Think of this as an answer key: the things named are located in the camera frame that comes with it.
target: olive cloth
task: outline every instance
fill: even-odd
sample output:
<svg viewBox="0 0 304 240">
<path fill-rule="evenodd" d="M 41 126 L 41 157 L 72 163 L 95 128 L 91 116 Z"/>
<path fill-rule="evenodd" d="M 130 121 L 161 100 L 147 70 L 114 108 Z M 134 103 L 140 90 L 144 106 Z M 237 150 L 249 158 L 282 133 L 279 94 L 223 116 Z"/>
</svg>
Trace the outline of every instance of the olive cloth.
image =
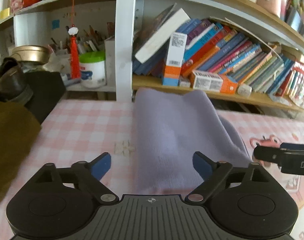
<svg viewBox="0 0 304 240">
<path fill-rule="evenodd" d="M 0 201 L 40 130 L 41 125 L 24 106 L 0 102 Z"/>
</svg>

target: crosshair marking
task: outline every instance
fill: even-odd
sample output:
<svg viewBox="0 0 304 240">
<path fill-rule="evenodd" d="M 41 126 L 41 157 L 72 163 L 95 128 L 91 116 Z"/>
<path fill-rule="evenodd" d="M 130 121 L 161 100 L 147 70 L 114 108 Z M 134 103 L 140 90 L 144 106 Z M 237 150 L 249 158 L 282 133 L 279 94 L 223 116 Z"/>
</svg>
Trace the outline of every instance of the crosshair marking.
<svg viewBox="0 0 304 240">
<path fill-rule="evenodd" d="M 156 201 L 156 199 L 155 198 L 149 198 L 149 199 L 147 199 L 147 201 L 150 202 L 150 203 L 153 203 L 153 202 Z"/>
</svg>

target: folded cloth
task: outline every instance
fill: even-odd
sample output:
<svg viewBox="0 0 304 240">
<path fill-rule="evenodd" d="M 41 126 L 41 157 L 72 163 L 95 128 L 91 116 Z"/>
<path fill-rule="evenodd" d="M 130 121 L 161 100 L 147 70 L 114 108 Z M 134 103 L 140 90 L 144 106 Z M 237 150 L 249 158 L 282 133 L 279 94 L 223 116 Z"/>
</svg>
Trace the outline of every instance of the folded cloth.
<svg viewBox="0 0 304 240">
<path fill-rule="evenodd" d="M 24 106 L 0 102 L 0 201 L 40 130 L 41 125 Z"/>
<path fill-rule="evenodd" d="M 235 128 L 218 116 L 203 91 L 181 96 L 142 89 L 134 113 L 137 194 L 184 195 L 197 187 L 203 180 L 192 164 L 196 151 L 237 167 L 251 162 Z"/>
</svg>

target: purple towel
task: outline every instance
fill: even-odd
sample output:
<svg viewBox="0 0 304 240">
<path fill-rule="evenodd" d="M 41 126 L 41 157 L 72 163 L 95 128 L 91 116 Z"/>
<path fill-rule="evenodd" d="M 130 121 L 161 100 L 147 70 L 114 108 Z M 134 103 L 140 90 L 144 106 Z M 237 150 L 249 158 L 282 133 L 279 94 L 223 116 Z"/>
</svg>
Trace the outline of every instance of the purple towel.
<svg viewBox="0 0 304 240">
<path fill-rule="evenodd" d="M 218 116 L 203 91 L 181 96 L 140 89 L 134 111 L 136 194 L 189 193 L 203 182 L 193 168 L 195 151 L 237 167 L 251 162 L 237 131 Z"/>
</svg>

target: brown shoe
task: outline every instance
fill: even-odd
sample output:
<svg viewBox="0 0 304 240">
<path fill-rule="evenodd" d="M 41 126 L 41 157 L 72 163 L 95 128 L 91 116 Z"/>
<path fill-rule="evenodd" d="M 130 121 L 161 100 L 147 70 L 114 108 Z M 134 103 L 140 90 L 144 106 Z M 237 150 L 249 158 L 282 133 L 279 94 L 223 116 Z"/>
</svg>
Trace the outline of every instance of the brown shoe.
<svg viewBox="0 0 304 240">
<path fill-rule="evenodd" d="M 4 58 L 0 67 L 0 94 L 6 100 L 22 105 L 25 105 L 33 96 L 20 63 L 14 58 Z"/>
</svg>

